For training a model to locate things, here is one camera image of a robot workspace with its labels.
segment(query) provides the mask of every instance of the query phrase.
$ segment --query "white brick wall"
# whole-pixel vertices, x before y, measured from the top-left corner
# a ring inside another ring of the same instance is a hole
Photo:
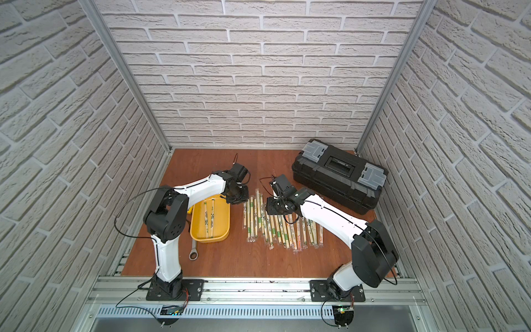
[[[530,9],[439,0],[363,150],[440,330],[531,327]]]
[[[153,185],[163,153],[69,2],[0,5],[2,331],[70,330],[121,243],[116,207]]]
[[[97,3],[174,147],[292,149],[304,145],[301,137],[355,147],[420,6]]]

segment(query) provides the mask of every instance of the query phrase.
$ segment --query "wrench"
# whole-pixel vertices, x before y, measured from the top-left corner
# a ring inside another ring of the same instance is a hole
[[[192,239],[192,250],[190,251],[189,258],[190,260],[196,260],[198,258],[198,251],[197,251],[198,243],[196,240]]]

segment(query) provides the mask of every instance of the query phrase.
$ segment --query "wooden tabletop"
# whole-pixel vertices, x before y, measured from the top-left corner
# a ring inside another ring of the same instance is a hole
[[[208,176],[213,171],[230,169],[235,154],[238,153],[238,163],[251,172],[248,183],[251,195],[256,188],[264,196],[269,194],[259,182],[259,178],[278,176],[286,177],[298,189],[302,187],[293,180],[291,165],[298,150],[207,150],[183,149],[175,150],[162,178],[161,185],[183,185]],[[267,179],[264,185],[271,192]],[[365,215],[358,215],[353,211],[325,198],[325,200],[340,210],[360,219],[372,221],[374,211]],[[149,236],[145,225],[139,236]],[[230,208],[229,236],[215,243],[198,243],[198,258],[189,260],[192,248],[188,227],[179,238],[179,261],[184,276],[202,277],[316,277],[324,278],[340,265],[352,260],[350,249],[337,237],[323,232],[324,247],[310,248],[294,253],[292,249],[284,249],[278,245],[270,250],[261,235],[254,243],[249,243],[247,230],[243,229],[243,205]],[[155,254],[151,240],[137,239],[122,271],[123,276],[151,276],[155,271]]]

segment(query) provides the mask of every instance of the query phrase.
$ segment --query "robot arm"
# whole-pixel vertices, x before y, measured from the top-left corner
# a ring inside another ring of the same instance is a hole
[[[239,204],[249,198],[242,184],[247,169],[233,164],[230,170],[213,172],[206,178],[178,187],[157,190],[144,223],[153,239],[156,258],[154,282],[172,298],[181,293],[182,270],[179,264],[179,236],[186,225],[186,213],[194,204],[216,194],[228,203]]]
[[[328,293],[336,300],[362,282],[378,287],[398,261],[398,252],[380,221],[367,223],[326,203],[312,190],[297,190],[285,175],[269,183],[276,197],[269,197],[269,214],[291,214],[311,219],[340,238],[352,251],[352,262],[339,267],[327,280]]]

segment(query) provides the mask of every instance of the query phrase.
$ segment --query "yellow tray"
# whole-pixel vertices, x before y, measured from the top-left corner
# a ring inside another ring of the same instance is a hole
[[[212,199],[214,198],[214,236],[210,233],[210,218],[212,214]],[[208,238],[204,227],[204,201],[193,206],[190,235],[197,242],[210,243],[223,241],[229,236],[230,204],[219,195],[205,199],[207,201]]]

